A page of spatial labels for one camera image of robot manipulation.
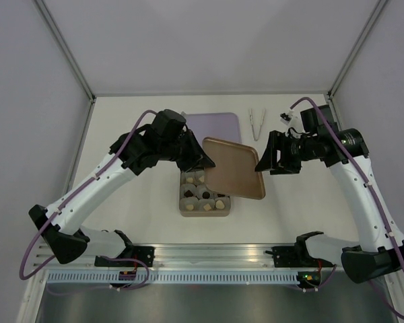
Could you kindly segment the beige box lid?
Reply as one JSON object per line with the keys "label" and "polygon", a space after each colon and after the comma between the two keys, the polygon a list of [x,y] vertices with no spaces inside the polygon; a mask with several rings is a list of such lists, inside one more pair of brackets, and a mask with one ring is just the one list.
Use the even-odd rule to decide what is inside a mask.
{"label": "beige box lid", "polygon": [[214,168],[205,170],[205,184],[208,189],[246,199],[265,198],[263,175],[255,171],[259,155],[253,147],[206,137],[203,140],[203,149],[215,163]]}

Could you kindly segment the white metal tongs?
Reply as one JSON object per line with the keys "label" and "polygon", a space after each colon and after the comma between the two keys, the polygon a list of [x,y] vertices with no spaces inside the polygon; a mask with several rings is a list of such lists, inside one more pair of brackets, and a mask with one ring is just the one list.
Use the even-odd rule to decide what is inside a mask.
{"label": "white metal tongs", "polygon": [[248,109],[248,115],[250,120],[250,127],[252,132],[252,137],[254,141],[258,141],[261,136],[261,131],[265,121],[266,109],[262,109],[261,117],[259,122],[255,122],[255,114],[252,108]]}

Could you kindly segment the beige chocolate box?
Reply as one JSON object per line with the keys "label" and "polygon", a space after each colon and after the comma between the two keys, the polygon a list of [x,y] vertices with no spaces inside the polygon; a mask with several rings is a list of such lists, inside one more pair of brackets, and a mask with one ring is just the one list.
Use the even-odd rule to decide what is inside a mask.
{"label": "beige chocolate box", "polygon": [[[224,195],[230,198],[230,210],[228,210],[228,211],[218,211],[216,209],[214,211],[210,211],[210,212],[202,212],[202,211],[198,211],[198,210],[193,211],[193,212],[181,211],[180,208],[179,208],[179,202],[180,202],[180,199],[181,199],[181,197],[180,197],[180,186],[181,185],[182,184],[181,184],[181,179],[180,179],[179,193],[178,193],[178,210],[180,211],[180,214],[183,217],[225,217],[225,216],[230,214],[230,211],[231,211],[231,208],[232,208],[232,200],[231,200],[231,197],[229,195],[226,195],[226,194],[224,194]],[[222,193],[217,193],[217,192],[214,192],[214,193],[215,193],[214,200],[217,198],[217,194],[222,194]]]}

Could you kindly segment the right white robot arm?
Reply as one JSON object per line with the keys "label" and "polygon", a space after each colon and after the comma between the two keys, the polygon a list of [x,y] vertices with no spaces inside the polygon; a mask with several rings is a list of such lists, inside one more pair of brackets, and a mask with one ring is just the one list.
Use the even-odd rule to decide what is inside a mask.
{"label": "right white robot arm", "polygon": [[318,159],[330,170],[341,187],[358,230],[358,241],[350,242],[312,231],[296,238],[294,258],[309,266],[315,260],[342,266],[354,283],[363,283],[401,268],[393,244],[404,260],[404,234],[396,226],[379,192],[369,151],[357,129],[339,130],[328,105],[295,116],[281,114],[288,126],[285,133],[271,131],[265,152],[255,171],[272,175],[298,174],[303,162]]}

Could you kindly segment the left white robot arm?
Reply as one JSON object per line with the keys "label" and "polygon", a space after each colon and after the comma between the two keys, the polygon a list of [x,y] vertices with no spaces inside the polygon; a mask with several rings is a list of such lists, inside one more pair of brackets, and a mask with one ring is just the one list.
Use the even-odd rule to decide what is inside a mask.
{"label": "left white robot arm", "polygon": [[46,207],[34,205],[29,210],[53,258],[69,264],[80,256],[105,256],[118,266],[130,264],[133,245],[122,231],[89,229],[83,223],[113,192],[160,161],[174,162],[181,172],[215,165],[183,115],[165,109],[149,124],[136,121],[75,188]]}

